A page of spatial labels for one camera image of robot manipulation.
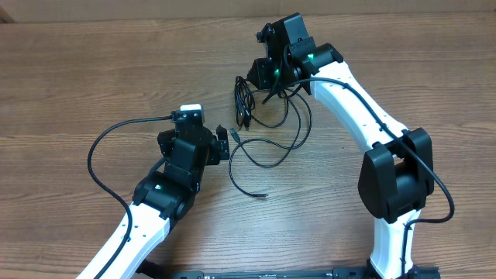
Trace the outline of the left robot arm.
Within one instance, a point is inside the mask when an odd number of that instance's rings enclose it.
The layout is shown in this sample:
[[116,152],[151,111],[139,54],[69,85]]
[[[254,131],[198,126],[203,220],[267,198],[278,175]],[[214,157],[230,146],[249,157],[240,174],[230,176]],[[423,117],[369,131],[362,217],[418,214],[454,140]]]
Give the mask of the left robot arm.
[[81,278],[165,278],[164,268],[147,260],[192,208],[208,165],[229,156],[226,128],[176,122],[159,134],[162,151],[136,186],[130,205],[113,234],[80,273]]

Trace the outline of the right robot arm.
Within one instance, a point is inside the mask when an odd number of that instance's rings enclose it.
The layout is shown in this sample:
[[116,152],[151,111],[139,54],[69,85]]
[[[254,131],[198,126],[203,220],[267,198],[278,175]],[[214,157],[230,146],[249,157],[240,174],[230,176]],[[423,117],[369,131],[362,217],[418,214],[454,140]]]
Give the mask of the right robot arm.
[[363,153],[360,198],[374,217],[368,277],[418,278],[412,261],[415,222],[432,194],[432,141],[385,112],[360,86],[341,53],[317,46],[298,13],[268,23],[256,34],[266,56],[247,78],[274,96],[294,85],[313,95],[346,128]]

